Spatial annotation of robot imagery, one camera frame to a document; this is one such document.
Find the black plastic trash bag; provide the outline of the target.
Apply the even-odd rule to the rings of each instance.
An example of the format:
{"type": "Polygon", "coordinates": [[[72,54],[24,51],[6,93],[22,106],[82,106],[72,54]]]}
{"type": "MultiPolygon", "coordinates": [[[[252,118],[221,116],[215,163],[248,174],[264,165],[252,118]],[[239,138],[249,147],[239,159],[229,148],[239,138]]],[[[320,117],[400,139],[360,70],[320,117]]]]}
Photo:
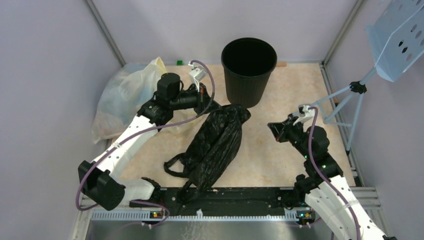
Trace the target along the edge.
{"type": "Polygon", "coordinates": [[[241,105],[222,106],[208,115],[185,152],[164,163],[166,173],[187,179],[177,194],[179,203],[193,202],[222,176],[238,154],[242,126],[250,117],[241,105]]]}

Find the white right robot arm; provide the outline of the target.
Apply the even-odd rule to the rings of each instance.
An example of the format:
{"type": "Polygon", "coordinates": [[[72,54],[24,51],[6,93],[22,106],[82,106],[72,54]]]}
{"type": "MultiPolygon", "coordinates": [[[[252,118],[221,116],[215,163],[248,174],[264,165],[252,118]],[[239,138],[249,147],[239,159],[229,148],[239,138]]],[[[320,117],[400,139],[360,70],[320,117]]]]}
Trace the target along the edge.
{"type": "Polygon", "coordinates": [[[294,184],[293,200],[309,206],[339,240],[390,240],[369,217],[350,188],[338,163],[328,152],[330,141],[324,128],[317,126],[318,108],[308,104],[282,122],[269,122],[275,140],[290,143],[305,159],[307,175],[294,184]]]}

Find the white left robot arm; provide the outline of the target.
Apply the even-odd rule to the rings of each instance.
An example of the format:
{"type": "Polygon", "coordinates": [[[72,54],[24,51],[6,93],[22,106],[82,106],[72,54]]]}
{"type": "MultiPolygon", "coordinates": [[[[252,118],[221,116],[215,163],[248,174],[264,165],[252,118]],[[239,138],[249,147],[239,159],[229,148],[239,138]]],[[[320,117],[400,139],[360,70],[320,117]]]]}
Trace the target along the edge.
{"type": "Polygon", "coordinates": [[[123,201],[142,200],[149,207],[160,202],[161,194],[151,180],[140,179],[130,186],[119,179],[138,150],[162,129],[188,124],[218,109],[214,101],[215,81],[209,68],[199,60],[191,60],[188,65],[188,89],[184,89],[178,74],[164,73],[152,98],[141,106],[119,138],[95,159],[84,160],[78,166],[75,206],[79,211],[90,209],[81,206],[81,195],[108,211],[123,201]]]}

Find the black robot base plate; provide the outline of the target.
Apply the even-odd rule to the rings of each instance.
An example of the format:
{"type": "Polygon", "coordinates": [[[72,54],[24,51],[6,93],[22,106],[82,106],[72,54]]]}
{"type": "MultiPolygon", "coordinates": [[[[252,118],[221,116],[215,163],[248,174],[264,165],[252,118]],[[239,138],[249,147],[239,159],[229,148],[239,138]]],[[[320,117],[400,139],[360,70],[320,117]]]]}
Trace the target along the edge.
{"type": "Polygon", "coordinates": [[[193,216],[198,210],[206,217],[283,216],[308,207],[292,187],[218,187],[183,202],[182,197],[192,197],[195,191],[194,187],[161,188],[148,202],[167,208],[171,216],[193,216]]]}

